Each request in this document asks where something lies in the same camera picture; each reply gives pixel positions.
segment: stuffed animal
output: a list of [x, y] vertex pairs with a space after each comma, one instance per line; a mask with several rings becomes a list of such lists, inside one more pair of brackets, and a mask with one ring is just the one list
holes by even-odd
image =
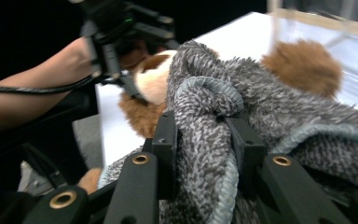
[[[142, 137], [152, 138], [158, 119], [166, 108], [167, 77], [174, 50], [162, 51], [140, 63], [133, 73], [136, 86], [146, 102], [121, 93], [120, 108], [130, 126]], [[340, 64], [319, 43], [299, 41], [278, 43], [261, 63], [281, 82], [302, 91], [334, 98], [342, 79]], [[97, 189], [101, 170], [90, 170], [79, 182], [88, 193]]]

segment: black background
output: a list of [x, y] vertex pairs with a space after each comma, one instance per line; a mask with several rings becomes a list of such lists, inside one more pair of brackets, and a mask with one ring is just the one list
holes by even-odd
[[[132, 2], [173, 17], [180, 43], [267, 9], [266, 0]], [[42, 63], [78, 38], [83, 19], [80, 8], [67, 0], [0, 0], [0, 79]]]

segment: table surface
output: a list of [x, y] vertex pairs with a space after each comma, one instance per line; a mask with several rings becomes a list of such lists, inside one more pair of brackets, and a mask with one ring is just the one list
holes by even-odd
[[[273, 34], [273, 22], [270, 15], [250, 13], [195, 40], [219, 52], [222, 60], [251, 57], [258, 61], [273, 48], [276, 37]], [[279, 19], [282, 27], [286, 22], [286, 19]], [[326, 44], [341, 36], [341, 32], [299, 22], [296, 35], [296, 38]], [[343, 104], [358, 107], [358, 38], [346, 35], [327, 50], [343, 65], [344, 80], [337, 99]], [[121, 89], [113, 85], [97, 86], [104, 165], [122, 158], [145, 141], [130, 127], [119, 109], [117, 104], [120, 93]]]

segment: black clamp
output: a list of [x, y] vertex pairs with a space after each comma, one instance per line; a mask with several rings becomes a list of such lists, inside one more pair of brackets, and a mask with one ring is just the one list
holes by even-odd
[[256, 202], [261, 223], [358, 223], [358, 190], [346, 205], [324, 192], [290, 156], [268, 154], [244, 117], [226, 118], [242, 196]]
[[176, 127], [173, 111], [163, 113], [152, 140], [152, 153], [158, 158], [158, 198], [173, 200], [177, 191], [176, 154], [179, 130]]
[[87, 224], [89, 196], [77, 186], [57, 188], [43, 196], [23, 224]]
[[98, 83], [118, 85], [130, 97], [143, 99], [130, 72], [121, 70], [118, 56], [129, 52], [136, 39], [144, 40], [148, 47], [154, 49], [177, 49], [179, 44], [175, 41], [173, 19], [131, 2], [107, 0], [77, 3], [88, 19], [81, 35], [88, 40], [91, 75]]
[[158, 223], [158, 159], [148, 152], [130, 155], [103, 223]]

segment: human arm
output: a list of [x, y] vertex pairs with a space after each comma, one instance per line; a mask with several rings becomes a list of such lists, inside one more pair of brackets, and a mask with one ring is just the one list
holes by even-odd
[[[38, 66], [1, 80], [0, 86], [50, 88], [74, 83], [90, 73], [90, 53], [86, 40], [81, 37]], [[0, 93], [0, 132], [38, 118], [68, 93]]]

